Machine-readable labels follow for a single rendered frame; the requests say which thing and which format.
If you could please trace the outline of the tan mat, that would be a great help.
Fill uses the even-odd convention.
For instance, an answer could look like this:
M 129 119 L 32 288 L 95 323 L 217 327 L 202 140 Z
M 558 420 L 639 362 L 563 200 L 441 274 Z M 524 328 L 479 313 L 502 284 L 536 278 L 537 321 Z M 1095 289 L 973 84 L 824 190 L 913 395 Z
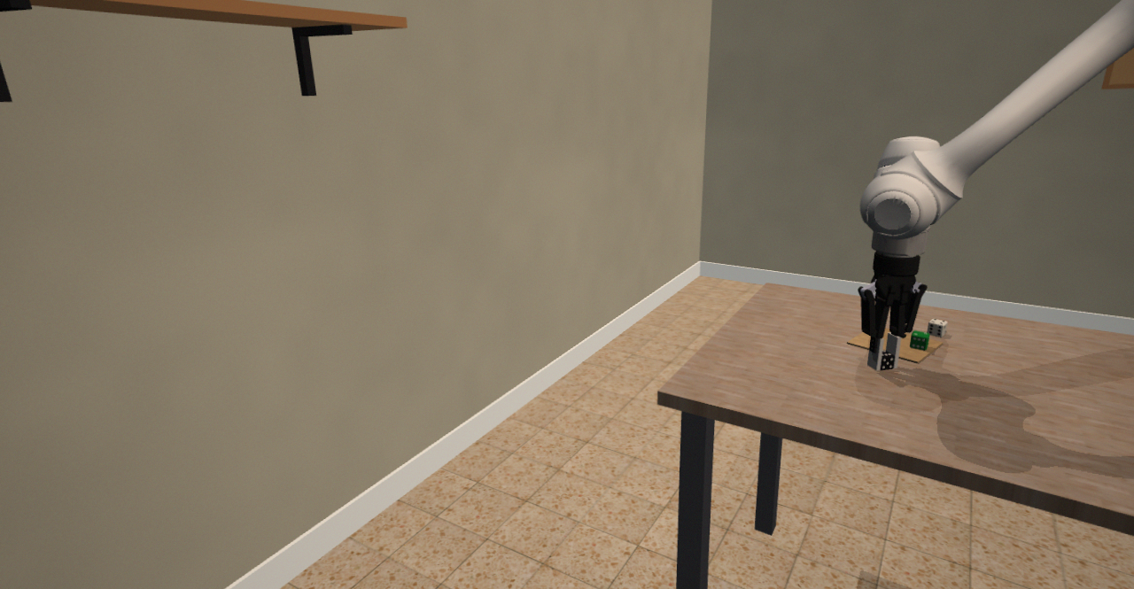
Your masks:
M 883 350 L 886 350 L 888 333 L 890 333 L 890 331 L 889 331 L 889 329 L 886 328 L 885 329 L 885 337 L 883 337 L 885 338 Z M 909 340 L 911 340 L 911 335 L 912 334 L 908 334 L 908 333 L 905 333 L 905 334 L 906 334 L 906 337 L 902 338 L 902 347 L 900 347 L 900 354 L 899 354 L 899 359 L 902 359 L 902 360 L 909 360 L 911 362 L 920 363 L 921 360 L 924 360 L 925 356 L 929 356 L 931 353 L 933 353 L 933 351 L 936 348 L 938 348 L 939 346 L 943 345 L 943 342 L 930 339 L 930 340 L 928 340 L 928 348 L 925 351 L 919 350 L 919 348 L 911 348 L 909 347 Z M 868 336 L 866 333 L 861 333 L 856 337 L 854 337 L 853 339 L 848 340 L 847 344 L 848 345 L 854 345 L 856 347 L 861 347 L 861 348 L 866 348 L 868 350 L 868 346 L 870 346 L 870 339 L 871 338 L 870 338 L 870 336 Z

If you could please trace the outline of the white die with black pips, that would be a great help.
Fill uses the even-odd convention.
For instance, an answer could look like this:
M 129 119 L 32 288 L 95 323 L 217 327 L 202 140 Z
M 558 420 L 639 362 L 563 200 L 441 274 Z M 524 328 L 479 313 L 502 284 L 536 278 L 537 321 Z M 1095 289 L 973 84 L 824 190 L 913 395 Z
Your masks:
M 928 333 L 936 337 L 943 337 L 943 335 L 946 335 L 947 323 L 948 322 L 946 320 L 932 319 L 928 323 Z

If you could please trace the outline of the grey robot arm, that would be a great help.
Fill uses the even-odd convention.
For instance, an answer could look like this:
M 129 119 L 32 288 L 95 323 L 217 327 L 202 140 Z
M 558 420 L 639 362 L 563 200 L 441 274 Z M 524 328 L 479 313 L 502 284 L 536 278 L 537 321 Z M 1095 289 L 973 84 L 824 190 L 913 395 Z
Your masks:
M 970 174 L 1133 48 L 1134 0 L 1122 0 L 943 146 L 920 136 L 891 140 L 861 197 L 875 252 L 924 253 L 930 225 L 959 202 Z

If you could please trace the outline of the green die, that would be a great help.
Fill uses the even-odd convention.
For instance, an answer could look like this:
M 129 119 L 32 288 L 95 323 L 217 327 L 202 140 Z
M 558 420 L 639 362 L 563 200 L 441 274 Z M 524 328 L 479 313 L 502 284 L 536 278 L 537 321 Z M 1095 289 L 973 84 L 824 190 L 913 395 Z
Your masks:
M 909 347 L 925 351 L 928 348 L 928 340 L 930 340 L 930 333 L 920 333 L 915 330 L 911 335 Z

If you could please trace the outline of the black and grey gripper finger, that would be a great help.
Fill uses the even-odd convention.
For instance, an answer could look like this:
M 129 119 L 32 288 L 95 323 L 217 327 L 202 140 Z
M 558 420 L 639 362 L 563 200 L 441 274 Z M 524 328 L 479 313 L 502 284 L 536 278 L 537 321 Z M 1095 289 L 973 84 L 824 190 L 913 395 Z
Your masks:
M 897 286 L 894 283 L 890 284 L 886 301 L 875 295 L 874 291 L 875 281 L 869 283 L 865 289 L 864 287 L 858 287 L 858 295 L 861 295 L 862 333 L 866 333 L 871 338 L 870 346 L 868 346 L 868 367 L 880 370 L 882 368 L 885 327 L 889 308 L 894 304 Z
M 909 293 L 908 293 L 909 291 Z M 913 323 L 919 315 L 919 306 L 926 291 L 925 283 L 916 281 L 909 289 L 909 283 L 902 283 L 900 300 L 894 301 L 890 308 L 889 331 L 886 351 L 894 354 L 894 368 L 897 368 L 902 338 L 905 333 L 912 333 Z M 907 303 L 908 298 L 908 303 Z

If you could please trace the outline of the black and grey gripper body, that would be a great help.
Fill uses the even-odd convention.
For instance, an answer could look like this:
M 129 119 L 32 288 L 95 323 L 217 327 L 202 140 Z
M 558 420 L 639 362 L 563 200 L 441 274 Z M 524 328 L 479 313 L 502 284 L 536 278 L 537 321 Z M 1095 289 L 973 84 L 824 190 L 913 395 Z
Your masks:
M 902 283 L 909 283 L 909 289 L 916 283 L 915 275 L 919 274 L 920 255 L 912 258 L 885 256 L 883 253 L 874 253 L 874 279 L 875 295 L 880 298 L 887 297 L 889 286 L 894 283 L 897 293 L 894 298 L 900 300 Z M 906 277 L 899 277 L 906 275 Z

